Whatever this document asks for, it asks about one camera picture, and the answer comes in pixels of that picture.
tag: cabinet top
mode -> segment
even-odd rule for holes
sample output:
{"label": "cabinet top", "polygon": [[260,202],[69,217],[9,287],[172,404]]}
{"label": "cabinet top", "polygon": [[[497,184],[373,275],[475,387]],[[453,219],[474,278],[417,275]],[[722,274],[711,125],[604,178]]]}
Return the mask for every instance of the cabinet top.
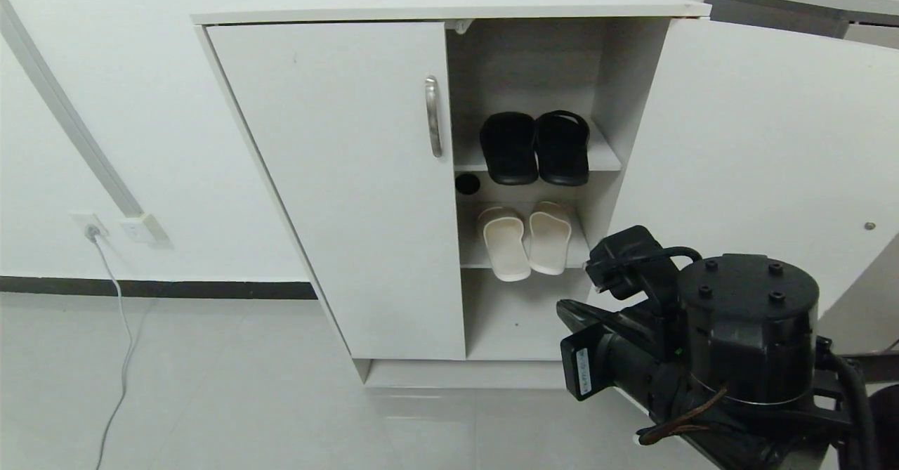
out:
{"label": "cabinet top", "polygon": [[688,0],[259,0],[190,16],[196,25],[454,18],[597,18],[709,15]]}

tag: white cord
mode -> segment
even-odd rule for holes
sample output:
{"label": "white cord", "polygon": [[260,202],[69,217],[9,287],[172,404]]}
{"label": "white cord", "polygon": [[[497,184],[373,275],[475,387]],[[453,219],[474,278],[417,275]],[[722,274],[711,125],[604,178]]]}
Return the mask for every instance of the white cord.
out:
{"label": "white cord", "polygon": [[93,246],[97,248],[97,252],[100,252],[100,259],[103,260],[103,268],[106,268],[106,273],[109,274],[112,284],[115,285],[116,295],[119,297],[119,315],[122,317],[122,325],[125,326],[125,332],[128,333],[128,352],[125,352],[125,361],[122,361],[122,396],[119,397],[119,402],[116,403],[109,421],[106,421],[106,428],[103,429],[103,437],[100,439],[100,456],[97,457],[96,470],[100,470],[100,465],[103,463],[103,448],[106,447],[106,435],[109,435],[112,420],[115,419],[119,407],[121,407],[122,402],[125,401],[125,393],[128,392],[128,364],[131,363],[131,353],[134,352],[134,339],[131,338],[131,328],[128,326],[128,319],[125,318],[125,307],[122,303],[122,287],[119,285],[119,281],[116,280],[115,275],[112,274],[109,263],[106,262],[106,255],[103,254],[103,249],[100,248],[100,244],[97,242],[98,234],[100,234],[100,230],[93,226],[88,226],[84,233],[84,235],[87,236],[87,240],[90,240],[93,243]]}

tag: wall socket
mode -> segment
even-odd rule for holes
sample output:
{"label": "wall socket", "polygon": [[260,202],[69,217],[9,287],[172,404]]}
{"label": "wall socket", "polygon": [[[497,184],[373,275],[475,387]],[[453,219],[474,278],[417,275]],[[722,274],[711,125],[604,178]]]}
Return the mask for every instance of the wall socket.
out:
{"label": "wall socket", "polygon": [[70,211],[68,214],[71,215],[72,220],[76,221],[81,233],[84,233],[84,229],[86,229],[87,226],[93,224],[100,230],[100,236],[110,236],[106,227],[103,226],[103,223],[100,222],[100,219],[98,219],[95,214],[91,214],[89,211]]}
{"label": "wall socket", "polygon": [[158,243],[168,239],[166,232],[157,223],[152,214],[141,214],[140,217],[119,219],[119,225],[132,242]]}

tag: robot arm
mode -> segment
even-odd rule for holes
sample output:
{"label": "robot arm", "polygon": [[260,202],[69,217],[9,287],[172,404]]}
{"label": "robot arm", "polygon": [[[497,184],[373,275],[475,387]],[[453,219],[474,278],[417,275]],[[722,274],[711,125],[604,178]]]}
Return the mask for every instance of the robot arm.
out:
{"label": "robot arm", "polygon": [[[672,256],[693,262],[678,270]],[[703,259],[642,226],[601,240],[585,265],[598,290],[648,299],[619,312],[561,300],[565,383],[578,400],[617,386],[648,410],[652,445],[687,439],[725,470],[880,470],[864,381],[815,334],[818,284],[767,256]],[[815,397],[834,400],[832,409]]]}

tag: black baseboard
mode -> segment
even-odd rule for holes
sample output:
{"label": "black baseboard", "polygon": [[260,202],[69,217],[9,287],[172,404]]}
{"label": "black baseboard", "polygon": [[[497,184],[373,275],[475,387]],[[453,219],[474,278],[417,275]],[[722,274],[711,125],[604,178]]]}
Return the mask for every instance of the black baseboard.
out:
{"label": "black baseboard", "polygon": [[[238,300],[316,300],[308,282],[158,282],[121,280],[122,295],[135,298],[218,298]],[[115,296],[105,279],[0,277],[0,292]]]}

